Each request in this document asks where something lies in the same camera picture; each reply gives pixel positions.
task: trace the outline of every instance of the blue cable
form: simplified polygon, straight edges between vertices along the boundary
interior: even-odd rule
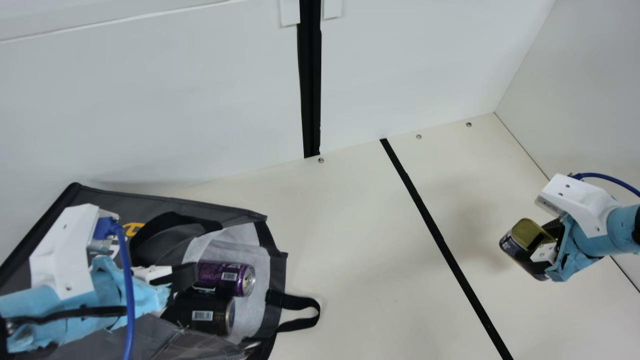
[[[640,191],[638,191],[638,189],[634,188],[633,186],[625,183],[624,181],[620,180],[620,179],[616,179],[615,177],[611,177],[605,174],[599,174],[597,172],[583,172],[581,174],[575,174],[572,176],[572,178],[574,179],[578,179],[578,180],[582,180],[585,177],[597,177],[599,179],[605,179],[608,180],[614,184],[618,184],[620,186],[622,186],[623,188],[629,190],[630,192],[634,193],[636,196],[640,197]]]
[[[133,353],[133,340],[136,330],[136,299],[133,295],[133,280],[131,278],[131,260],[127,250],[127,240],[122,227],[116,229],[118,244],[120,245],[120,259],[122,259],[122,273],[124,275],[124,290],[127,299],[127,337],[122,360],[130,360]]]

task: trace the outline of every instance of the purple can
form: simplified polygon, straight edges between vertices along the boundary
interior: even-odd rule
[[[245,297],[255,286],[255,269],[248,264],[198,261],[198,282],[194,285],[217,295]]]

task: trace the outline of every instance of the barcode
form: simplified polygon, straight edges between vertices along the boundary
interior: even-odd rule
[[[194,311],[191,319],[202,322],[213,321],[213,311]]]
[[[238,274],[234,274],[232,272],[223,272],[222,279],[226,281],[236,281],[238,278]]]

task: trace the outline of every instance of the can lid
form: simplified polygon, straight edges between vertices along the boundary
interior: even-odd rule
[[[255,269],[253,266],[249,266],[244,272],[244,277],[242,279],[242,290],[244,296],[249,296],[253,291],[253,287],[255,286]]]
[[[231,298],[227,304],[227,311],[225,316],[225,328],[227,334],[231,334],[231,330],[234,328],[234,322],[236,320],[236,300]]]

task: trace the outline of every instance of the bag handle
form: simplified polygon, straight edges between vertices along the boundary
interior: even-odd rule
[[[266,303],[285,310],[304,310],[313,307],[318,312],[318,314],[312,318],[295,319],[282,323],[276,329],[276,333],[309,329],[316,326],[318,320],[320,320],[320,304],[310,297],[298,297],[280,291],[268,290]]]
[[[298,297],[295,295],[289,295],[276,290],[267,290],[267,296],[265,299],[268,305],[277,306],[280,309],[285,310],[304,310],[313,307],[317,310],[318,314],[312,318],[296,319],[290,322],[280,324],[276,331],[268,338],[245,338],[244,341],[252,342],[259,341],[260,345],[250,348],[247,351],[249,355],[247,360],[265,360],[271,355],[273,345],[275,344],[276,337],[279,332],[298,331],[303,329],[309,329],[316,326],[318,320],[320,320],[320,304],[318,301],[308,297]]]
[[[138,232],[129,240],[129,252],[131,253],[131,261],[134,266],[149,266],[136,255],[138,249],[149,239],[162,231],[171,229],[180,225],[199,224],[204,228],[204,233],[222,230],[222,224],[203,218],[181,215],[174,211],[163,213],[149,220]]]

